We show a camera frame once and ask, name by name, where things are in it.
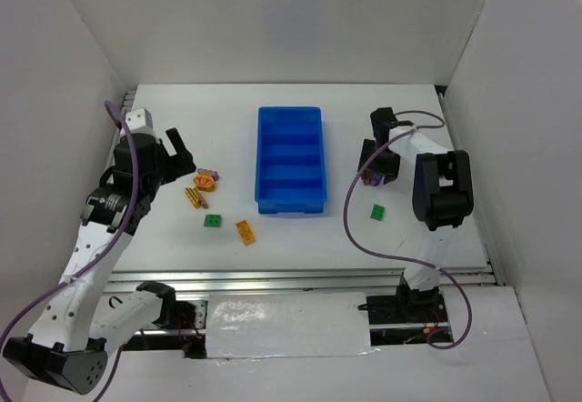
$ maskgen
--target tabletop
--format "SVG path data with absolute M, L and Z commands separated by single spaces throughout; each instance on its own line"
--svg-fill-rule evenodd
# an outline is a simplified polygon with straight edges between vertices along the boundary
M 321 108 L 328 194 L 322 215 L 258 214 L 260 106 Z M 392 106 L 395 112 L 420 109 L 442 115 L 432 85 L 140 85 L 133 109 L 151 112 L 154 128 L 169 150 L 164 131 L 177 127 L 196 165 L 217 171 L 220 179 L 214 192 L 204 193 L 208 209 L 196 209 L 186 198 L 185 188 L 194 186 L 194 175 L 161 187 L 115 271 L 402 268 L 402 263 L 355 249 L 342 224 L 344 199 L 357 171 L 362 142 L 373 137 L 370 113 L 381 106 Z M 416 124 L 433 123 L 429 116 L 409 117 Z M 452 147 L 445 128 L 426 135 Z M 364 246 L 398 256 L 416 255 L 426 227 L 412 210 L 413 175 L 414 167 L 403 161 L 397 181 L 356 187 L 349 223 Z M 382 221 L 370 218 L 374 204 L 386 208 Z M 204 227 L 207 214 L 222 216 L 222 225 Z M 242 220 L 256 238 L 250 246 L 244 246 L 236 228 Z M 443 267 L 472 271 L 486 265 L 470 216 L 456 231 Z

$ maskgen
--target white floor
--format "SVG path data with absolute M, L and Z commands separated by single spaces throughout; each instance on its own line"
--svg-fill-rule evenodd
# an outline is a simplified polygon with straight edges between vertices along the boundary
M 473 329 L 451 351 L 391 346 L 357 357 L 230 361 L 183 359 L 177 351 L 128 352 L 102 400 L 549 402 L 513 288 L 469 287 L 467 293 Z M 445 294 L 458 337 L 467 312 L 455 289 Z M 24 401 L 91 396 L 30 381 Z
M 372 137 L 370 113 L 422 109 L 442 115 L 431 85 L 141 85 L 134 109 L 151 111 L 156 132 L 177 127 L 196 165 L 220 174 L 207 196 L 210 209 L 194 209 L 184 194 L 185 176 L 160 189 L 151 213 L 115 271 L 309 270 L 401 268 L 367 256 L 347 241 L 341 211 L 364 138 Z M 319 106 L 324 121 L 328 200 L 322 216 L 260 216 L 255 202 L 256 132 L 260 106 Z M 430 117 L 410 116 L 416 123 Z M 446 129 L 427 133 L 451 147 Z M 400 177 L 382 187 L 358 186 L 349 220 L 356 239 L 399 256 L 415 256 L 426 231 L 412 211 L 414 167 L 403 161 Z M 386 207 L 382 222 L 373 204 Z M 205 214 L 220 214 L 220 228 L 203 227 Z M 256 237 L 243 246 L 235 223 L 247 220 Z M 449 268 L 479 270 L 487 264 L 473 218 L 457 230 Z

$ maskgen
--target green block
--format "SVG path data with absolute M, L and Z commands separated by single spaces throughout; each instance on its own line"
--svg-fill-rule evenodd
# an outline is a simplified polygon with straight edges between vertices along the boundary
M 381 222 L 382 217 L 384 216 L 384 210 L 385 208 L 383 206 L 374 204 L 370 218 L 373 218 L 374 220 Z
M 206 214 L 204 219 L 205 227 L 220 227 L 222 224 L 222 216 L 219 214 Z

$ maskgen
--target blue bin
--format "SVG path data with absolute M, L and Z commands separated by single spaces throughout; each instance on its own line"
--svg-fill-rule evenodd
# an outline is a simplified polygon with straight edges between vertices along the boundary
M 255 181 L 258 212 L 323 213 L 326 200 L 321 109 L 259 108 Z

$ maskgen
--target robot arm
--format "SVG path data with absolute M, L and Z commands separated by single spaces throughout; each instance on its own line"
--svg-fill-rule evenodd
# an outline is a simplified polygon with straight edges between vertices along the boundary
M 176 302 L 173 288 L 144 283 L 123 304 L 95 319 L 95 309 L 117 260 L 147 215 L 159 187 L 196 171 L 176 129 L 166 131 L 176 154 L 170 156 L 157 138 L 144 108 L 125 117 L 135 142 L 138 194 L 127 228 L 106 257 L 80 278 L 74 273 L 95 260 L 112 241 L 131 197 L 132 167 L 125 132 L 115 146 L 115 165 L 101 176 L 86 200 L 71 259 L 60 282 L 68 285 L 46 305 L 26 337 L 12 337 L 4 357 L 29 377 L 82 395 L 101 379 L 109 355 L 146 324 L 172 326 L 179 313 L 191 311 Z
M 364 141 L 360 167 L 377 148 L 408 132 L 413 125 L 409 121 L 398 121 L 392 108 L 377 109 L 371 120 L 376 140 Z M 468 154 L 462 150 L 450 151 L 415 132 L 397 139 L 376 158 L 369 169 L 368 183 L 379 185 L 382 179 L 385 184 L 397 179 L 400 158 L 415 166 L 412 207 L 416 218 L 427 228 L 417 258 L 440 267 L 457 227 L 473 210 Z M 407 266 L 398 291 L 404 306 L 435 303 L 439 280 L 440 274 L 434 268 L 418 264 Z

